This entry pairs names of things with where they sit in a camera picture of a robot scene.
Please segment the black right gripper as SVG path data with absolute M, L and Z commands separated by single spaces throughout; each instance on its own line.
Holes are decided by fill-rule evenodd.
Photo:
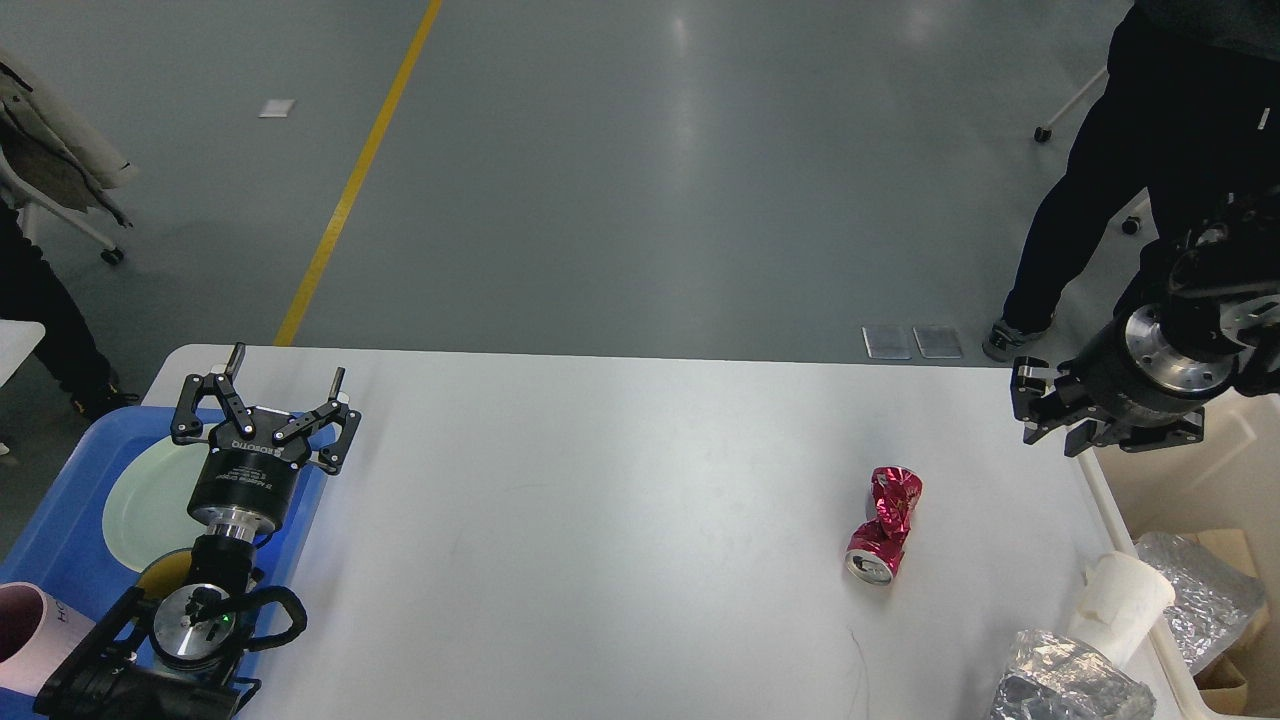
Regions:
M 1196 445 L 1204 438 L 1206 411 L 1199 409 L 1226 392 L 1240 355 L 1240 343 L 1210 328 L 1206 314 L 1143 305 L 1115 316 L 1074 359 L 1056 366 L 1014 357 L 1012 415 L 1023 424 L 1021 442 L 1036 445 L 1076 424 L 1073 402 L 1101 411 L 1108 421 L 1088 419 L 1068 432 L 1066 457 L 1108 446 L 1142 454 Z

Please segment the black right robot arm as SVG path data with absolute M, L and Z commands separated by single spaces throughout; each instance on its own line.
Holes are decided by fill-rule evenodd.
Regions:
M 1128 454 L 1204 438 L 1207 404 L 1277 392 L 1277 187 L 1231 193 L 1176 245 L 1152 301 L 1105 324 L 1056 368 L 1012 363 L 1012 415 L 1034 445 Z

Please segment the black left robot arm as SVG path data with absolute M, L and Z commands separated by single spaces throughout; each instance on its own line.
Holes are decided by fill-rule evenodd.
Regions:
M 191 374 L 169 427 L 178 448 L 200 447 L 186 514 L 189 546 L 151 562 L 36 688 L 50 719 L 233 719 L 261 688 L 247 657 L 296 641 L 307 611 L 260 551 L 287 532 L 302 474 L 338 474 L 361 411 L 338 366 L 306 413 L 248 405 L 236 388 L 239 343 L 227 363 Z

